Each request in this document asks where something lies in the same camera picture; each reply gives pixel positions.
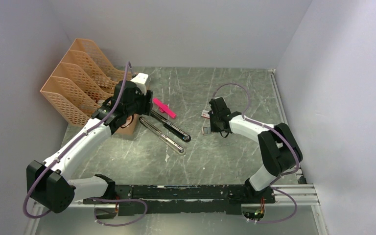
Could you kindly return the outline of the red white staple box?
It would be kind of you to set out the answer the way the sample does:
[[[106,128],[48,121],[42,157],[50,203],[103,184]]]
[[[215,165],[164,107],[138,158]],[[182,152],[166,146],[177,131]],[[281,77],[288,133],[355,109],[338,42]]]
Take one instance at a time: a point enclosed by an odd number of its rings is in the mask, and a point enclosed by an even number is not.
[[[201,113],[201,117],[206,118],[206,119],[210,119],[209,111],[203,110],[202,113]]]

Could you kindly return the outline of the brown cardboard staple tray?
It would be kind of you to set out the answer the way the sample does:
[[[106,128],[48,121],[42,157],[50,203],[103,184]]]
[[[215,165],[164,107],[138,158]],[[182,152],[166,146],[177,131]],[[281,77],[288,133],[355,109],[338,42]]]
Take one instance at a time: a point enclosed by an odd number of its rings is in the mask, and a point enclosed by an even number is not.
[[[209,126],[202,128],[203,135],[210,135],[212,133],[211,128]]]

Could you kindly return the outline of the pink plastic staple remover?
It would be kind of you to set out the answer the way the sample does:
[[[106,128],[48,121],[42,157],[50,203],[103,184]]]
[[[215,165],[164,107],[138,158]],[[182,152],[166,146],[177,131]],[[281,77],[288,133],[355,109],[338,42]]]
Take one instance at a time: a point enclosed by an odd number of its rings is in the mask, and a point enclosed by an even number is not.
[[[172,119],[175,119],[177,117],[177,114],[172,111],[168,105],[162,103],[159,99],[157,99],[156,97],[154,97],[152,99],[153,103],[158,106],[159,108],[159,111],[161,113],[166,113],[167,115],[169,115]]]

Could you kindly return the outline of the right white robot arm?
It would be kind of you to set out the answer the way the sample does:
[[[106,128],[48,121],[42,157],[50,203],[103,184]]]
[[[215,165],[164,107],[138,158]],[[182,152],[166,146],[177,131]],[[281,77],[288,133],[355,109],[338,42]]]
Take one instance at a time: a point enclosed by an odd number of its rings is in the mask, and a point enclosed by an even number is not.
[[[245,182],[248,187],[244,195],[249,202],[257,202],[264,189],[292,169],[300,168],[302,152],[287,124],[266,124],[241,112],[231,112],[222,97],[211,99],[209,104],[212,132],[241,135],[259,145],[263,165]]]

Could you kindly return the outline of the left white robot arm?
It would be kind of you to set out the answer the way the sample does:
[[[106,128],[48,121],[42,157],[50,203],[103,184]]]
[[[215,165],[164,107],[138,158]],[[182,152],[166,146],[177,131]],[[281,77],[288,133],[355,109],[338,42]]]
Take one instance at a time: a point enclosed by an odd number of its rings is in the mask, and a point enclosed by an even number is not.
[[[27,196],[54,213],[64,211],[71,202],[98,198],[108,204],[116,199],[115,182],[101,174],[71,179],[78,166],[94,148],[124,126],[128,117],[148,115],[152,109],[149,81],[133,78],[119,82],[107,98],[64,147],[43,162],[32,161],[26,168]]]

